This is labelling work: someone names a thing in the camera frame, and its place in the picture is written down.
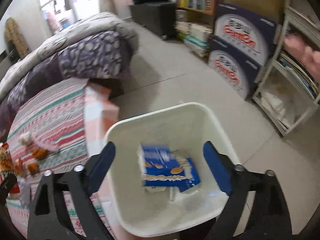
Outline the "person's bare hand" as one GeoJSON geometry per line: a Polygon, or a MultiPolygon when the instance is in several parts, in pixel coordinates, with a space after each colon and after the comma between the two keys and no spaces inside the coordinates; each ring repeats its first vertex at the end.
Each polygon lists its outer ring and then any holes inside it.
{"type": "Polygon", "coordinates": [[[297,34],[289,34],[284,38],[284,48],[319,82],[319,51],[313,50],[297,34]]]}

